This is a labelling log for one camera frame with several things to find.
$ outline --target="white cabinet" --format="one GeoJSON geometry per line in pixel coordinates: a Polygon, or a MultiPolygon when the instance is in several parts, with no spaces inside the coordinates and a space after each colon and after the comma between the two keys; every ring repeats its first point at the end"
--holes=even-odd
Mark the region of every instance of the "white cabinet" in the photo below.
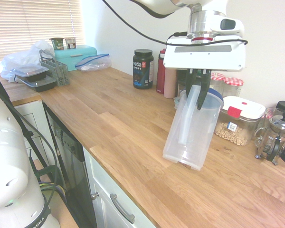
{"type": "MultiPolygon", "coordinates": [[[[52,140],[51,133],[48,127],[48,121],[45,115],[45,111],[42,105],[42,101],[34,101],[23,105],[18,105],[15,107],[21,115],[24,116],[40,133],[46,138],[51,147],[55,150],[54,143],[52,140]]],[[[45,141],[26,123],[24,123],[28,130],[32,131],[34,135],[32,136],[33,141],[35,142],[37,148],[39,149],[42,157],[44,158],[47,165],[54,165],[53,154],[45,143],[45,141]]],[[[27,139],[25,140],[25,146],[29,155],[29,150],[31,149],[30,144],[27,139]]],[[[32,158],[37,159],[35,153],[32,150],[32,158]]]]}
{"type": "Polygon", "coordinates": [[[91,193],[99,194],[93,201],[97,227],[155,228],[85,148],[84,153],[91,193]]]}

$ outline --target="drawer handle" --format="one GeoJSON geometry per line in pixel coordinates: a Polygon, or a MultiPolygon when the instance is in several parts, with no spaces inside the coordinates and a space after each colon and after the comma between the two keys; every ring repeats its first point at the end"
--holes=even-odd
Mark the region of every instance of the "drawer handle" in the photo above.
{"type": "Polygon", "coordinates": [[[124,211],[124,209],[121,206],[119,206],[119,204],[116,200],[117,195],[116,194],[110,194],[110,198],[111,198],[113,204],[115,205],[115,207],[117,208],[117,210],[122,214],[122,216],[124,216],[124,218],[126,220],[128,220],[131,224],[134,224],[135,216],[129,215],[126,211],[124,211]]]}
{"type": "Polygon", "coordinates": [[[77,54],[77,55],[71,55],[71,57],[77,57],[77,56],[82,56],[82,54],[77,54]]]}

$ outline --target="teal bread bin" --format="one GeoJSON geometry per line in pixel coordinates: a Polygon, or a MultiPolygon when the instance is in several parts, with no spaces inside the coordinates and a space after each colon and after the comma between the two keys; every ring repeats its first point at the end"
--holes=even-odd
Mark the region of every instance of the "teal bread bin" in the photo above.
{"type": "Polygon", "coordinates": [[[67,65],[68,71],[76,70],[76,63],[88,56],[96,56],[97,50],[88,45],[77,45],[74,49],[55,50],[55,58],[58,62],[67,65]]]}

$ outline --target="plastic bag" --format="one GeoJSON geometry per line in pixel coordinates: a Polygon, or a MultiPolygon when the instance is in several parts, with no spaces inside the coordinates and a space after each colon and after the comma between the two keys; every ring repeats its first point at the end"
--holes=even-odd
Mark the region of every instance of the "plastic bag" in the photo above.
{"type": "Polygon", "coordinates": [[[8,80],[9,82],[21,82],[10,71],[16,67],[27,63],[40,65],[40,50],[46,50],[47,52],[50,52],[53,55],[55,54],[52,46],[50,46],[45,40],[40,40],[36,44],[34,44],[28,51],[16,52],[5,56],[1,61],[1,65],[3,66],[1,77],[8,80]]]}
{"type": "Polygon", "coordinates": [[[77,70],[81,71],[95,71],[109,68],[111,64],[110,55],[102,54],[86,57],[77,63],[75,67],[77,70]]]}

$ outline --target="oak worktop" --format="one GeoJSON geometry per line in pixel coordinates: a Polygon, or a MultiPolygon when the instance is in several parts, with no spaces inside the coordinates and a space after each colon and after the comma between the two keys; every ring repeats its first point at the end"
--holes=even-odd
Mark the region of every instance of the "oak worktop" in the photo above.
{"type": "Polygon", "coordinates": [[[15,105],[42,99],[158,228],[285,227],[285,163],[254,158],[214,135],[201,171],[162,157],[175,114],[155,88],[109,68],[70,72],[71,84],[35,93],[3,79],[15,105]]]}

